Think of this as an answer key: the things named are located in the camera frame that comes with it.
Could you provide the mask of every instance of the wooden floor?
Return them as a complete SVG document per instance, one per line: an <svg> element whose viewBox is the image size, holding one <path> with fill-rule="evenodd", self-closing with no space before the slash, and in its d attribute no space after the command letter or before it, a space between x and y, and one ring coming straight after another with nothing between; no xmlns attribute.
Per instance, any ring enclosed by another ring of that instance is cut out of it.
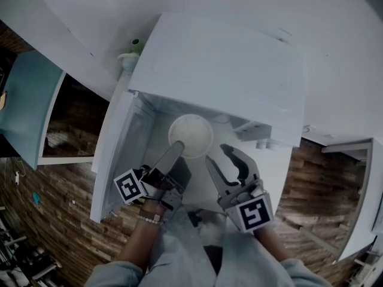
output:
<svg viewBox="0 0 383 287"><path fill-rule="evenodd" d="M129 238L138 212L125 206L102 224L89 219L95 174L90 164L40 166L35 172L24 164L26 176L13 183L22 165L15 159L0 163L1 203L6 220L20 234L43 246L61 262L59 274L68 286L81 286L96 264L113 260ZM286 247L313 272L342 286L357 267L352 258L332 265L333 257L301 235L304 225L339 246L345 232L337 226L350 221L358 200L364 168L341 154L322 154L320 147L302 141L293 151L275 228ZM32 194L41 196L35 205Z"/></svg>

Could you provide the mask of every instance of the white cabinet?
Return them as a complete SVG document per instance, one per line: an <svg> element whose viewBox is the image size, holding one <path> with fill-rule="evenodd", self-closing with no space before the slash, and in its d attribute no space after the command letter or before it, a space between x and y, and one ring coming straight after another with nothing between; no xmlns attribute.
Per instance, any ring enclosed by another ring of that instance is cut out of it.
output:
<svg viewBox="0 0 383 287"><path fill-rule="evenodd" d="M113 179L154 164L168 148L166 132L179 115L206 118L215 145L259 139L268 146L299 145L303 86L302 61L293 47L244 28L162 15L129 84L107 113L111 117L96 150L91 219L99 222L122 205ZM203 176L199 181L211 183L204 158L186 162Z"/></svg>

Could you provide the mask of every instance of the light blue shirt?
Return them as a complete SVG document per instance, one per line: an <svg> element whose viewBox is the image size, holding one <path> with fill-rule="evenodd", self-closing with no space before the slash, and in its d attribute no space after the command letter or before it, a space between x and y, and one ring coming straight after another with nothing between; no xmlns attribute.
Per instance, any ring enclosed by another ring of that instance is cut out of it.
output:
<svg viewBox="0 0 383 287"><path fill-rule="evenodd" d="M186 211L180 208L165 224L150 260L150 271L126 261L95 267L86 287L233 287L330 286L298 259L278 262L250 234L226 221L222 266L216 275Z"/></svg>

